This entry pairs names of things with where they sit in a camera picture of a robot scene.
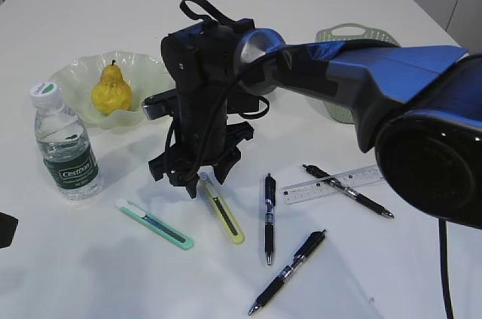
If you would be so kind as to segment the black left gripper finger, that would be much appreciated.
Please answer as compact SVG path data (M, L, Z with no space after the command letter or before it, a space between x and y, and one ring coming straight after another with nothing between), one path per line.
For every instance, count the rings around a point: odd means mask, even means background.
M18 226L18 219L3 212L0 213L0 248L11 245Z

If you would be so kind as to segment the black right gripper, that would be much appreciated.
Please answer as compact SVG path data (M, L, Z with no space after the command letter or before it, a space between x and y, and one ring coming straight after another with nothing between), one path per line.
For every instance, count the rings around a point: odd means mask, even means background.
M163 63L175 82L178 112L164 152L148 167L155 181L168 177L192 199L197 197L200 167L213 167L223 184L241 160L237 145L253 137L249 123L229 125L227 116L255 112L255 97L239 86L225 91L235 78L236 46L253 26L252 20L232 26L207 20L170 33L160 43Z

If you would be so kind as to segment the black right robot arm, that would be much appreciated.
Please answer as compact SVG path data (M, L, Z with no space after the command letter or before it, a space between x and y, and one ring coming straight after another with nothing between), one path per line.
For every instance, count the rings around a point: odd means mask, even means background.
M224 181L250 140L228 124L262 90L281 87L348 109L362 152L373 150L388 185L414 208L481 226L481 57L461 47L399 47L372 39L286 44L250 19L198 19L167 35L161 56L175 82L145 100L150 119L169 115L155 180L196 193L198 171Z

